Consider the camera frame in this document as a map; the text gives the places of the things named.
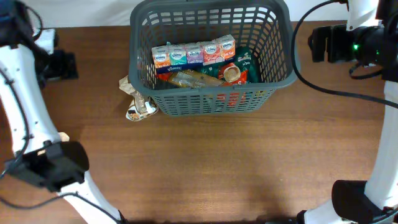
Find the beige paper bag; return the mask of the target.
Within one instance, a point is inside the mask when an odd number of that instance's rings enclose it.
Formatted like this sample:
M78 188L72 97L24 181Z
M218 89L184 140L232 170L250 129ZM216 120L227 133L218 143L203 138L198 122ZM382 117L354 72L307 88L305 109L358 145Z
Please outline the beige paper bag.
M60 133L59 133L59 136L60 136L60 139L61 139L62 142L68 142L68 141L70 140L69 135L67 135L67 134L64 133L64 132L60 132ZM45 149L41 149L41 150L39 150L39 151L37 152L37 155L38 155L38 156L41 156L42 154L45 154L45 153L46 153L46 150L45 150Z

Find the green Nescafe coffee bag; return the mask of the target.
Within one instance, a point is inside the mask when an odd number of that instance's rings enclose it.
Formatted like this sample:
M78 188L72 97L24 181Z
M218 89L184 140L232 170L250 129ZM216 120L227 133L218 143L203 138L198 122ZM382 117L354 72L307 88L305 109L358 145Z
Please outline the green Nescafe coffee bag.
M249 47L238 47L236 55L228 62L206 65L196 71L223 80L229 85L260 82L259 64Z

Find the brown white snack wrapper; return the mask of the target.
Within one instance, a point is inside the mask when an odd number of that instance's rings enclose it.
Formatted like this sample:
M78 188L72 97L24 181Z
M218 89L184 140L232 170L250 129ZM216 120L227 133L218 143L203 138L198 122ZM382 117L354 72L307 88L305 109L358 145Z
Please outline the brown white snack wrapper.
M146 119L159 110L154 100L149 96L139 93L130 83L128 76L120 79L119 89L132 97L132 101L126 112L126 118L138 122Z

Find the white tissue multipack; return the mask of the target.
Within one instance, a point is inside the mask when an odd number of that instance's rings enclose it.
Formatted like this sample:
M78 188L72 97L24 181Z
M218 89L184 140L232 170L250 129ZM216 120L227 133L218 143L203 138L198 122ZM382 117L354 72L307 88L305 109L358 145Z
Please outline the white tissue multipack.
M236 55L236 40L224 35L214 40L187 44L167 44L151 49L158 74L228 62Z

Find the orange spaghetti packet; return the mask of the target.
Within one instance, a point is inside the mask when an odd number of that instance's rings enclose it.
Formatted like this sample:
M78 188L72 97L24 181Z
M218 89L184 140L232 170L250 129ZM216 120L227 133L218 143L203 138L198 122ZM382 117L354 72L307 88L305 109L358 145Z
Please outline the orange spaghetti packet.
M161 73L156 77L182 88L204 88L223 86L225 81L194 70L181 70L177 72Z

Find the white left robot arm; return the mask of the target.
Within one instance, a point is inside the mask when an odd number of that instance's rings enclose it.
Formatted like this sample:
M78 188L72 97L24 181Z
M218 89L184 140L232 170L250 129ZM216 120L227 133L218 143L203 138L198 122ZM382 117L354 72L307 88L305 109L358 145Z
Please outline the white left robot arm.
M1 2L1 103L14 157L4 175L65 199L88 223L124 223L95 185L83 146L57 131L41 91L51 80L78 78L75 56L58 49L54 29L34 29L34 10L21 1Z

